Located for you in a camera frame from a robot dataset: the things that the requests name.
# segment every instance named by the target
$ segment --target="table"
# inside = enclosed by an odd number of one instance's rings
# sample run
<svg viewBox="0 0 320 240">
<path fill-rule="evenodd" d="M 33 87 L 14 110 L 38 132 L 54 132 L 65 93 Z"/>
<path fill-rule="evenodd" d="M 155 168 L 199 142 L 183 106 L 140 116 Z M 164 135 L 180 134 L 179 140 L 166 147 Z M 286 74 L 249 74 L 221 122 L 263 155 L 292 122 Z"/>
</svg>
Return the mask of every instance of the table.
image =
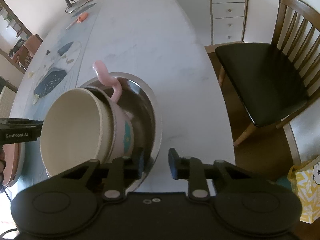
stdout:
<svg viewBox="0 0 320 240">
<path fill-rule="evenodd" d="M 203 163 L 235 163 L 226 106 L 210 59 L 176 0 L 93 0 L 89 17 L 67 32 L 73 14 L 65 15 L 44 39 L 18 89 L 10 117 L 43 120 L 63 92 L 95 76 L 101 59 L 109 72 L 127 72 L 154 91 L 162 113 L 163 137 L 158 158 L 137 191 L 178 192 L 187 182 L 174 181 L 168 149 Z M 79 41 L 81 50 L 61 83 L 32 105 L 36 73 L 47 50 Z M 46 179 L 39 140 L 26 143 L 26 159 L 17 191 Z"/>
</svg>

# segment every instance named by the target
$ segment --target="beige bowl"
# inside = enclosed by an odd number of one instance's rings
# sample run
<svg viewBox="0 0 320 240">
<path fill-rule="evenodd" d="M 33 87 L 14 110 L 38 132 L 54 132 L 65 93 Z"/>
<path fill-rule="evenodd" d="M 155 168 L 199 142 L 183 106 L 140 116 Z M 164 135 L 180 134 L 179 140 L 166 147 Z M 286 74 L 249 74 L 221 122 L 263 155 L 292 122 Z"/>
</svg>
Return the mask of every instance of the beige bowl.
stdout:
<svg viewBox="0 0 320 240">
<path fill-rule="evenodd" d="M 113 138 L 113 117 L 90 91 L 76 88 L 62 94 L 42 126 L 40 150 L 49 176 L 90 159 L 103 161 Z"/>
</svg>

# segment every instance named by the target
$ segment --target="pink handle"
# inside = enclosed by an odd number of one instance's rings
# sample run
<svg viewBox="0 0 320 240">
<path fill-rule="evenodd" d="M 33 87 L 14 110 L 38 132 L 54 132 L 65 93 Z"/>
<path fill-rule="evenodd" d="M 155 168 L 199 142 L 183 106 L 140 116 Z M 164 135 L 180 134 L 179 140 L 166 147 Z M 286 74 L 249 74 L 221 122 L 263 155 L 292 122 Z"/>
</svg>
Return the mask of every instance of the pink handle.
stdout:
<svg viewBox="0 0 320 240">
<path fill-rule="evenodd" d="M 93 63 L 92 68 L 95 70 L 102 85 L 113 88 L 113 95 L 110 99 L 117 103 L 122 94 L 122 87 L 118 79 L 110 76 L 106 65 L 101 60 L 97 60 L 95 63 Z"/>
</svg>

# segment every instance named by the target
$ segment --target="cabinet door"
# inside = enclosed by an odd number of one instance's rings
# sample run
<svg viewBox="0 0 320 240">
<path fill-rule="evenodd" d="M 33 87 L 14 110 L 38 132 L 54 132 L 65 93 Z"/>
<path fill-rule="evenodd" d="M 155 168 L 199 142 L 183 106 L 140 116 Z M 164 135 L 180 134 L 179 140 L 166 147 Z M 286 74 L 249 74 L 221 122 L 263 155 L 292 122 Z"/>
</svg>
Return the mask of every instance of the cabinet door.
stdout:
<svg viewBox="0 0 320 240">
<path fill-rule="evenodd" d="M 210 0 L 177 0 L 204 46 L 211 45 Z"/>
</svg>

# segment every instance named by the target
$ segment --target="metal bowl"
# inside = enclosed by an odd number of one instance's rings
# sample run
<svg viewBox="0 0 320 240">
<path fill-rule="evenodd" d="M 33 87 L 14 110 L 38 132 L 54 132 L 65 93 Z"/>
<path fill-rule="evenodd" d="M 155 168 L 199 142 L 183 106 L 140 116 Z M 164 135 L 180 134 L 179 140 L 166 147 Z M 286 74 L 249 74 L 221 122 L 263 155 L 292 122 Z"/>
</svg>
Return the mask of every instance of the metal bowl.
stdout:
<svg viewBox="0 0 320 240">
<path fill-rule="evenodd" d="M 140 78 L 122 72 L 113 72 L 110 75 L 118 78 L 122 86 L 122 95 L 118 105 L 131 119 L 134 146 L 133 151 L 144 149 L 144 171 L 142 178 L 130 182 L 126 191 L 137 189 L 149 174 L 159 153 L 162 138 L 162 120 L 159 113 L 156 96 L 152 89 Z M 93 78 L 82 85 L 94 86 L 103 90 L 109 97 L 113 89 L 102 85 L 98 78 Z"/>
</svg>

